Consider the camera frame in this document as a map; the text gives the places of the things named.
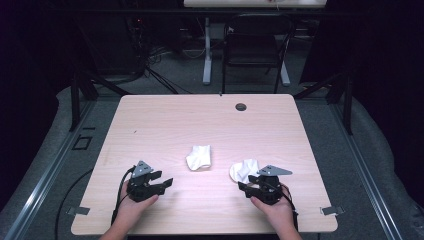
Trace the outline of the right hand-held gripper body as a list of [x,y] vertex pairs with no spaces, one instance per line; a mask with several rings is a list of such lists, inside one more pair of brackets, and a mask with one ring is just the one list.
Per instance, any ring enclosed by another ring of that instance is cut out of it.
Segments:
[[260,196],[259,199],[268,205],[277,203],[282,197],[291,201],[291,195],[285,194],[280,183],[280,175],[291,175],[290,170],[282,169],[273,165],[267,165],[258,170],[258,176],[262,175],[264,180],[259,184]]

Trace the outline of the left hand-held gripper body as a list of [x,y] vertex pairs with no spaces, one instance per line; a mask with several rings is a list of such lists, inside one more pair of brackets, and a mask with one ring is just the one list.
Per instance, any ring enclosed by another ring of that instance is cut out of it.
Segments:
[[127,186],[127,194],[130,199],[141,202],[153,195],[163,195],[158,193],[161,183],[151,184],[151,180],[148,179],[148,174],[151,172],[155,172],[155,170],[146,162],[140,160],[137,163]]

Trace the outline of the white sock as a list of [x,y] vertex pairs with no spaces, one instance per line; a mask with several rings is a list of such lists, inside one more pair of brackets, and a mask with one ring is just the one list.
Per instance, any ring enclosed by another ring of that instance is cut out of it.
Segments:
[[194,145],[186,156],[186,163],[191,171],[197,171],[211,166],[211,146]]
[[255,159],[245,159],[235,163],[230,167],[229,175],[234,182],[249,183],[250,176],[257,176],[259,170],[258,161]]

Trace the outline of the person's left hand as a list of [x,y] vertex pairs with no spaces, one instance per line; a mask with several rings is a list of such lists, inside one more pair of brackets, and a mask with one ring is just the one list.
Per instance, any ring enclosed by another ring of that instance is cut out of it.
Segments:
[[120,200],[116,220],[121,222],[137,222],[141,218],[142,213],[153,205],[159,199],[159,196],[153,195],[141,202],[135,202],[127,196],[127,186],[128,182],[125,181],[121,191],[122,198]]

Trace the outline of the person's right hand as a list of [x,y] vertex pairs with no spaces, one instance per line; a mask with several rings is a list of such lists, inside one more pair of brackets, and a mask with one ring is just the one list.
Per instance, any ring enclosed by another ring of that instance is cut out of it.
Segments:
[[273,205],[265,204],[257,197],[251,197],[250,201],[256,208],[265,214],[268,222],[275,230],[294,226],[293,209],[286,198],[282,197]]

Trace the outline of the black tape square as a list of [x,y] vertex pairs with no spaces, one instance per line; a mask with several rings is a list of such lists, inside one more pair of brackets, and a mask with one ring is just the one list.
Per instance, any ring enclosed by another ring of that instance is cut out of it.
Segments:
[[92,141],[91,136],[79,135],[74,142],[72,149],[73,150],[87,150]]

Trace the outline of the white desk leg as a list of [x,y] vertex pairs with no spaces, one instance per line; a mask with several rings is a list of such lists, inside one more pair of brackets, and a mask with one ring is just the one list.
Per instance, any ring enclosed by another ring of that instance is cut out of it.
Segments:
[[212,72],[212,54],[211,54],[211,38],[210,38],[210,21],[205,19],[205,61],[203,70],[203,84],[209,85],[211,83]]
[[280,75],[281,75],[282,85],[285,87],[289,87],[291,85],[291,82],[290,82],[290,78],[289,78],[285,63],[282,63]]

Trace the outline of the black metal stand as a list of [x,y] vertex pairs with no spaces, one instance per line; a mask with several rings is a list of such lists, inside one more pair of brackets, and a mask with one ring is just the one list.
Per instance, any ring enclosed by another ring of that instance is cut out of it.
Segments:
[[115,92],[120,96],[129,95],[129,92],[116,86],[115,84],[107,81],[105,78],[93,71],[89,70],[76,70],[74,77],[71,80],[71,110],[72,110],[72,122],[70,131],[74,131],[79,125],[81,120],[80,114],[80,94],[88,101],[96,101],[99,97],[99,93],[94,87],[94,83],[99,83],[107,89]]
[[342,124],[349,135],[352,135],[351,114],[353,102],[353,79],[348,73],[337,73],[323,81],[313,84],[306,90],[294,95],[295,99],[303,99],[319,89],[329,86],[330,90],[325,99],[328,104],[336,104],[343,100]]

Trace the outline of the black folding chair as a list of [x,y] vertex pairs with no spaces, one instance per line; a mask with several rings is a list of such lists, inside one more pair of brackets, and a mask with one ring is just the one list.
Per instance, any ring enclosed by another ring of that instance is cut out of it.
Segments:
[[224,25],[221,92],[226,92],[226,68],[277,70],[273,92],[282,80],[281,70],[295,22],[282,13],[241,13]]

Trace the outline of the white desk top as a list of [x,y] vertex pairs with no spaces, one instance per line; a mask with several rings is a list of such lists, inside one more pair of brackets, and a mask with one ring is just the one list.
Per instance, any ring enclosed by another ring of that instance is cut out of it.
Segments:
[[193,8],[324,8],[328,0],[183,0]]

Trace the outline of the aluminium floor rail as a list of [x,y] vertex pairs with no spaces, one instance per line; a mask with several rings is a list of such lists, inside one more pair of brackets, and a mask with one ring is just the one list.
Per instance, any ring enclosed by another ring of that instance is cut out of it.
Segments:
[[386,201],[381,195],[381,192],[376,185],[376,182],[365,162],[363,154],[359,149],[355,138],[350,135],[344,127],[342,121],[342,112],[337,105],[330,104],[329,109],[332,112],[333,117],[340,129],[345,142],[347,143],[352,155],[353,164],[356,172],[361,180],[361,183],[367,193],[368,199],[374,209],[374,212],[380,222],[380,225],[386,235],[387,240],[404,240],[392,214],[390,213]]
[[[85,103],[81,122],[69,131],[67,113],[59,109],[17,191],[0,213],[0,240],[88,240],[72,233],[76,216],[66,211],[79,207],[99,152],[102,126],[94,120],[97,110],[97,103]],[[92,137],[87,150],[72,149],[79,135]]]

